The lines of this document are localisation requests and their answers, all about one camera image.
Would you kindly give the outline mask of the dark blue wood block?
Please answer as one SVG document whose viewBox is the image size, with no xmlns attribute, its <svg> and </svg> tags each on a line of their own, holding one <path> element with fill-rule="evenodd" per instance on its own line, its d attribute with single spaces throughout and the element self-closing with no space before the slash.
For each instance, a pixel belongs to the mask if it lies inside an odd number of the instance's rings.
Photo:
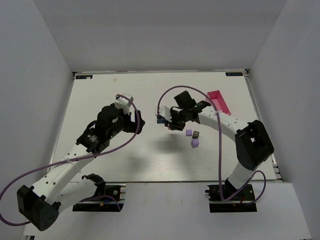
<svg viewBox="0 0 320 240">
<path fill-rule="evenodd" d="M 164 123 L 166 122 L 166 119 L 165 119 L 165 118 L 158 117 L 157 120 L 156 120 L 156 122 L 157 122 L 158 124 L 164 124 Z"/>
</svg>

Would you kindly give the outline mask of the purple wood block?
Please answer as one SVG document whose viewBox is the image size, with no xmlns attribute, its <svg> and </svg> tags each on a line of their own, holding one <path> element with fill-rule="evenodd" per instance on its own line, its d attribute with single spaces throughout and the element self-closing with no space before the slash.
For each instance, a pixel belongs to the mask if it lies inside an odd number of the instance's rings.
<svg viewBox="0 0 320 240">
<path fill-rule="evenodd" d="M 192 131 L 191 129 L 186 129 L 186 130 L 185 130 L 185 135 L 186 135 L 187 137 L 190 137 L 190 136 L 193 135 L 193 131 Z"/>
</svg>

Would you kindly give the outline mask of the grey wood block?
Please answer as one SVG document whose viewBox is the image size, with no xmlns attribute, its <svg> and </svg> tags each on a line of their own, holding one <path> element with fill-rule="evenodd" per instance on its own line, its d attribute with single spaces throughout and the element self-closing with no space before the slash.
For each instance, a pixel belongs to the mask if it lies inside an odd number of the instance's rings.
<svg viewBox="0 0 320 240">
<path fill-rule="evenodd" d="M 199 131 L 194 131 L 193 134 L 192 134 L 192 138 L 193 139 L 198 139 L 200 136 L 200 132 Z"/>
</svg>

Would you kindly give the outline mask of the pink plastic box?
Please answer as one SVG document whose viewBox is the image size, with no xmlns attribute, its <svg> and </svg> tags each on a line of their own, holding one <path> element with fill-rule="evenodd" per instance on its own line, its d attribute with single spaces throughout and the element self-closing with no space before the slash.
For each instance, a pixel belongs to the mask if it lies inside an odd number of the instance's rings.
<svg viewBox="0 0 320 240">
<path fill-rule="evenodd" d="M 207 92 L 206 95 L 213 101 L 218 111 L 229 116 L 232 114 L 219 90 Z"/>
</svg>

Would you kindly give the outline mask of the lilac wood block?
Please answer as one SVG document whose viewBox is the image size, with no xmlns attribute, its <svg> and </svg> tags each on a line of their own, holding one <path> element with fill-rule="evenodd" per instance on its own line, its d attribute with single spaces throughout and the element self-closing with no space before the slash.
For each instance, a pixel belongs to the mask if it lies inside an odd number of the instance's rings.
<svg viewBox="0 0 320 240">
<path fill-rule="evenodd" d="M 191 140 L 192 148 L 198 148 L 199 144 L 200 144 L 200 142 L 199 142 L 199 140 L 197 138 L 194 138 L 194 139 Z"/>
</svg>

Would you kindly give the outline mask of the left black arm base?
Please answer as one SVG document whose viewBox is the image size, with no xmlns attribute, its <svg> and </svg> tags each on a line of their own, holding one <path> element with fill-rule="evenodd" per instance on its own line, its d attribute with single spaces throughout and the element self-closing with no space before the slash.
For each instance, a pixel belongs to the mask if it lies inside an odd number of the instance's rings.
<svg viewBox="0 0 320 240">
<path fill-rule="evenodd" d="M 107 184 L 104 193 L 80 201 L 72 207 L 73 212 L 119 213 L 124 207 L 126 184 Z"/>
</svg>

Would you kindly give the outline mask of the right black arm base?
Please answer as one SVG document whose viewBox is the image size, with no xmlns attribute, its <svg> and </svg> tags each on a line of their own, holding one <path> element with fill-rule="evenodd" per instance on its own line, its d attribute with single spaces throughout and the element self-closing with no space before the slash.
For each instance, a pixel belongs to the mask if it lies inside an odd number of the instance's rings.
<svg viewBox="0 0 320 240">
<path fill-rule="evenodd" d="M 204 191 L 208 196 L 210 213 L 255 213 L 256 203 L 252 203 L 256 197 L 251 184 L 248 184 L 239 194 L 229 201 L 222 201 L 218 184 L 207 186 Z"/>
</svg>

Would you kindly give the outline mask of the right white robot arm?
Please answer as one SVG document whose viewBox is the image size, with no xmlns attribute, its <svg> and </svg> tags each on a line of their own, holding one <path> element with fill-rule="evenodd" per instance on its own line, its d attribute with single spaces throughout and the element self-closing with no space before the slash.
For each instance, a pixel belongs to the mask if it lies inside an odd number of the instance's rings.
<svg viewBox="0 0 320 240">
<path fill-rule="evenodd" d="M 221 194 L 235 196 L 252 179 L 254 173 L 273 153 L 274 146 L 264 124 L 259 120 L 242 121 L 215 109 L 210 100 L 196 102 L 188 91 L 174 97 L 178 107 L 158 106 L 157 117 L 172 131 L 182 131 L 187 122 L 210 127 L 218 131 L 218 147 L 222 136 L 235 143 L 237 164 L 231 175 L 219 182 Z"/>
</svg>

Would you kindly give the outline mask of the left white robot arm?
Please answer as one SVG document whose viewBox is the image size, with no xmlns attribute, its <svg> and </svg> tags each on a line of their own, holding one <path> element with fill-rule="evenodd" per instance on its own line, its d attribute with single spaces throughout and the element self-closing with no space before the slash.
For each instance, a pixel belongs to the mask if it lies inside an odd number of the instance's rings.
<svg viewBox="0 0 320 240">
<path fill-rule="evenodd" d="M 65 156 L 66 163 L 54 166 L 30 187 L 21 186 L 17 191 L 19 212 L 39 231 L 45 231 L 68 207 L 86 199 L 103 199 L 106 182 L 97 174 L 83 175 L 81 181 L 67 189 L 75 175 L 102 153 L 120 132 L 140 134 L 145 121 L 136 110 L 134 121 L 131 114 L 115 104 L 105 106 L 90 122 Z"/>
</svg>

